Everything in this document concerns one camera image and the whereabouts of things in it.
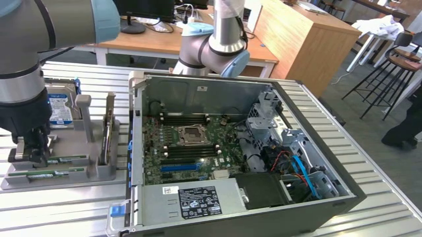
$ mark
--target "aluminum extrusion table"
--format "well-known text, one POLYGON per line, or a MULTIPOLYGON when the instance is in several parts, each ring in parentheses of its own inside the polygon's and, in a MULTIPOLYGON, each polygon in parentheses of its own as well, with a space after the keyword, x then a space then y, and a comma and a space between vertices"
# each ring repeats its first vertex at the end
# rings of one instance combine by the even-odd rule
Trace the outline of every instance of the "aluminum extrusion table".
MULTIPOLYGON (((47 62, 46 77, 78 77, 82 94, 92 96, 92 119, 101 119, 105 96, 116 93, 114 114, 121 122, 116 179, 21 190, 0 190, 0 236, 105 235, 108 205, 124 200, 128 133, 128 73, 130 68, 47 62)), ((347 213, 333 217, 313 233, 300 237, 419 237, 422 213, 381 172, 341 126, 304 86, 279 81, 292 101, 356 180, 367 199, 347 213)), ((293 123, 285 111, 285 117, 293 123)), ((14 147, 9 133, 0 130, 0 179, 9 167, 6 155, 14 147)))

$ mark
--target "sticker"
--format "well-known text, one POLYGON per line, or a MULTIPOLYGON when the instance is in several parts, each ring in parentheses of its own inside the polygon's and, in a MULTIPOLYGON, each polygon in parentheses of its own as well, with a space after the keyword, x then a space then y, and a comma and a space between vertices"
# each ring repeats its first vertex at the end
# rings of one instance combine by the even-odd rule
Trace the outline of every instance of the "sticker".
POLYGON ((182 219, 221 214, 214 186, 180 189, 178 201, 182 219))
POLYGON ((177 194, 178 186, 162 187, 162 194, 177 194))
POLYGON ((206 86, 197 86, 197 91, 206 91, 208 87, 206 86))
POLYGON ((72 158, 58 158, 60 162, 72 162, 72 158))
POLYGON ((65 103, 68 98, 65 94, 47 94, 47 99, 51 105, 50 124, 66 125, 72 123, 72 111, 65 103))
POLYGON ((38 178, 50 178, 50 177, 53 177, 53 175, 51 174, 35 174, 35 175, 27 175, 26 177, 27 177, 27 179, 38 179, 38 178))
POLYGON ((68 175, 68 171, 54 171, 55 175, 68 175))

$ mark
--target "blue hard drive label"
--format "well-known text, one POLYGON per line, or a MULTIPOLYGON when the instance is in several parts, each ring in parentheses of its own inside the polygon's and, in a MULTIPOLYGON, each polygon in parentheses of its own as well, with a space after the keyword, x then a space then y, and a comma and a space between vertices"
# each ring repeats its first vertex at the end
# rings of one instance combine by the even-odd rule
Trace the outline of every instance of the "blue hard drive label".
POLYGON ((50 124, 72 124, 72 111, 68 107, 68 96, 65 94, 47 94, 47 99, 51 105, 50 124))

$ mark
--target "monitor stand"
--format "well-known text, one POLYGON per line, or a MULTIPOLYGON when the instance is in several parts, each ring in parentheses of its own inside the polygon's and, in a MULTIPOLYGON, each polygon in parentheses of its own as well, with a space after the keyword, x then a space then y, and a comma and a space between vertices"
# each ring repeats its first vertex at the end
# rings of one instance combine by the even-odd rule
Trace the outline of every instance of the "monitor stand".
POLYGON ((120 31, 121 33, 136 35, 141 34, 145 31, 145 26, 137 22, 130 21, 130 17, 126 17, 126 20, 120 20, 120 31))

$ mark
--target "robotic arm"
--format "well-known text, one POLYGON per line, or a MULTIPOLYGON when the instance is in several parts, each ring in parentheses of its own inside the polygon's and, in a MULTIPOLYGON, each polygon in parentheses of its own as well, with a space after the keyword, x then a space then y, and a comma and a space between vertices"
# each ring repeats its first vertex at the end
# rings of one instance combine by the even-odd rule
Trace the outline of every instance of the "robotic arm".
POLYGON ((23 141, 9 162, 45 166, 49 155, 51 109, 37 53, 112 40, 118 26, 112 0, 0 1, 0 128, 23 141))
POLYGON ((248 61, 246 36, 238 14, 244 0, 216 0, 213 26, 188 23, 173 74, 205 76, 209 69, 222 77, 240 75, 248 61))

